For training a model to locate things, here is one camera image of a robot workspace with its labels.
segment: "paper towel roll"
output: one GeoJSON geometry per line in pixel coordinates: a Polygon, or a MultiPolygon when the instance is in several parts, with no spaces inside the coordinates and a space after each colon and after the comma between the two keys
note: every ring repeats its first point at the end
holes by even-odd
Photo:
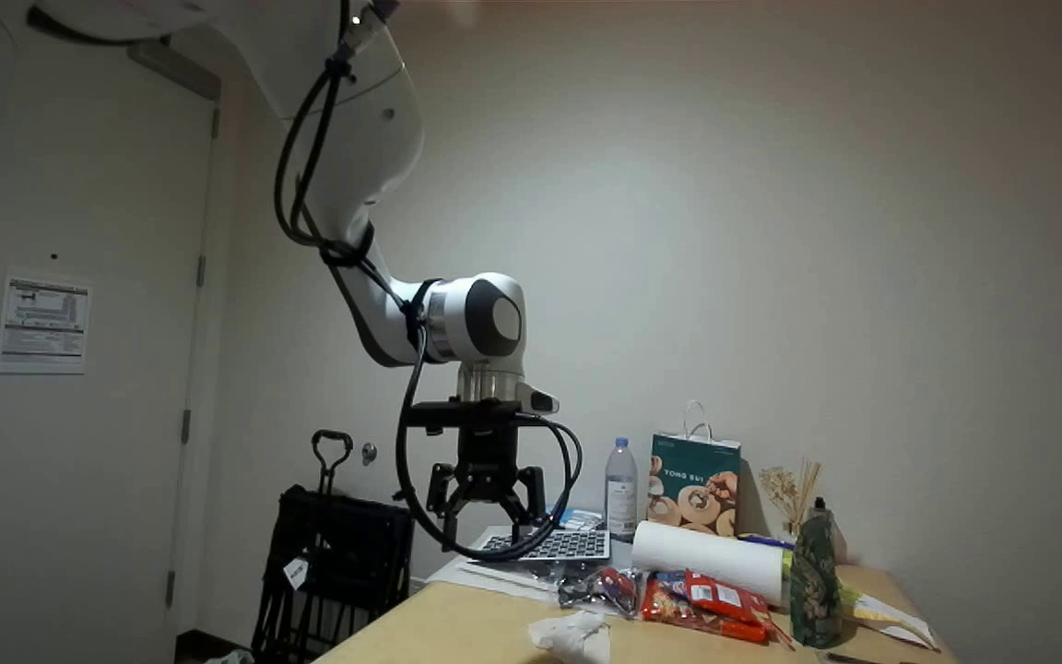
{"type": "Polygon", "coordinates": [[[780,604],[780,549],[668,525],[639,525],[633,568],[690,568],[780,604]]]}

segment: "door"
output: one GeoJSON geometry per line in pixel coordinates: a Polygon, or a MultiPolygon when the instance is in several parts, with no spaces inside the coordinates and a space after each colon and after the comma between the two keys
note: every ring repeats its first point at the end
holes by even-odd
{"type": "Polygon", "coordinates": [[[0,128],[12,274],[87,289],[86,372],[0,376],[0,664],[170,660],[167,572],[212,107],[24,34],[0,128]]]}

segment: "black cable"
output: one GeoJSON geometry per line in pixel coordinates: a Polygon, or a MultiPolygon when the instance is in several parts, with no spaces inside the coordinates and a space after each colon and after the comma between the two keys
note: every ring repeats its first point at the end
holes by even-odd
{"type": "MultiPolygon", "coordinates": [[[[351,28],[351,3],[342,0],[338,3],[338,37],[351,28]]],[[[372,232],[366,232],[362,246],[351,246],[345,238],[331,238],[331,235],[322,235],[311,205],[307,205],[307,195],[311,195],[311,184],[313,184],[313,174],[315,174],[315,161],[322,161],[322,152],[325,152],[325,138],[331,128],[331,115],[338,107],[338,81],[351,78],[351,67],[345,58],[326,58],[322,67],[322,74],[313,78],[313,83],[307,88],[288,133],[285,133],[285,147],[281,147],[281,157],[277,157],[277,178],[271,178],[271,213],[277,213],[277,226],[288,238],[301,243],[301,246],[315,246],[315,254],[334,268],[362,268],[393,307],[404,307],[392,284],[381,275],[381,267],[370,263],[370,243],[372,243],[372,232]],[[293,193],[292,193],[292,205],[288,205],[288,171],[292,171],[292,157],[299,152],[299,138],[307,128],[307,123],[315,123],[315,133],[311,141],[311,152],[307,152],[307,161],[301,161],[301,174],[293,178],[293,193]]]]}
{"type": "Polygon", "coordinates": [[[134,45],[142,45],[142,39],[167,39],[167,34],[158,34],[158,37],[122,37],[122,39],[90,37],[90,34],[79,34],[79,28],[59,21],[59,19],[46,13],[45,8],[30,8],[30,12],[24,12],[24,24],[38,28],[38,34],[68,39],[68,45],[94,45],[94,48],[134,48],[134,45]]]}
{"type": "Polygon", "coordinates": [[[570,445],[576,445],[576,479],[578,479],[578,471],[581,471],[581,442],[576,439],[576,431],[570,428],[564,428],[566,431],[566,439],[570,439],[570,445]]]}
{"type": "MultiPolygon", "coordinates": [[[[398,490],[401,490],[401,498],[410,500],[414,521],[416,521],[441,549],[476,556],[476,562],[517,562],[517,556],[527,556],[529,549],[538,549],[538,545],[553,533],[560,513],[566,508],[566,498],[570,498],[570,487],[576,487],[576,479],[578,479],[578,470],[566,470],[555,504],[553,504],[544,515],[538,515],[538,525],[533,525],[533,530],[529,530],[527,540],[521,540],[521,542],[511,542],[511,545],[505,545],[505,549],[468,549],[468,545],[452,542],[452,540],[421,508],[421,498],[416,498],[416,487],[414,487],[414,476],[410,476],[410,435],[404,435],[404,431],[410,431],[410,409],[414,409],[414,397],[416,397],[416,385],[421,385],[421,372],[424,372],[424,348],[426,348],[426,327],[421,326],[421,334],[416,334],[416,350],[421,350],[421,355],[416,355],[416,366],[414,366],[414,372],[410,372],[410,388],[404,388],[404,397],[401,397],[401,409],[398,409],[398,428],[393,428],[393,476],[398,476],[398,490]]],[[[538,420],[538,418],[527,418],[523,423],[544,423],[544,428],[553,431],[555,445],[560,445],[560,458],[570,466],[566,442],[564,442],[564,435],[560,435],[560,431],[566,431],[564,423],[550,423],[550,420],[538,420]]]]}

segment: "snack bag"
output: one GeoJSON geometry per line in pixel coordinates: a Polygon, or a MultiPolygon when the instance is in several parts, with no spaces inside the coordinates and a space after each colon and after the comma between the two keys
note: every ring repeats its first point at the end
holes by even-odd
{"type": "Polygon", "coordinates": [[[751,602],[763,604],[763,596],[732,589],[708,575],[653,572],[641,596],[641,618],[763,647],[769,643],[769,626],[754,618],[751,602]]]}

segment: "white paper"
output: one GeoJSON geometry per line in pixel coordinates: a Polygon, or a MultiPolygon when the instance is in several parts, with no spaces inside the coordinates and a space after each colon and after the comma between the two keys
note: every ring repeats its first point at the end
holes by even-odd
{"type": "Polygon", "coordinates": [[[285,565],[285,578],[288,578],[293,589],[301,589],[307,578],[311,578],[311,562],[307,562],[307,556],[288,562],[288,565],[285,565]]]}
{"type": "MultiPolygon", "coordinates": [[[[502,530],[508,530],[508,526],[486,526],[472,542],[472,549],[481,549],[481,542],[490,542],[490,533],[502,533],[502,530]]],[[[555,604],[555,583],[529,575],[529,572],[517,572],[517,568],[480,565],[468,556],[452,556],[449,565],[432,572],[426,583],[476,585],[476,589],[494,589],[494,592],[508,592],[508,596],[529,596],[529,602],[555,604]]]]}
{"type": "Polygon", "coordinates": [[[892,622],[872,622],[872,629],[882,629],[882,634],[888,634],[888,638],[899,638],[899,643],[914,643],[914,647],[937,648],[937,638],[931,638],[930,622],[919,618],[919,615],[912,615],[912,613],[899,613],[899,610],[888,604],[888,602],[878,602],[878,596],[871,596],[871,592],[860,592],[856,615],[860,615],[860,618],[899,618],[899,622],[912,622],[919,634],[914,634],[914,629],[902,629],[902,626],[892,626],[892,622]]]}
{"type": "Polygon", "coordinates": [[[633,533],[633,565],[676,572],[690,568],[780,604],[780,549],[773,545],[645,521],[633,533]]]}
{"type": "Polygon", "coordinates": [[[12,275],[0,313],[0,372],[86,372],[87,289],[12,275]]]}

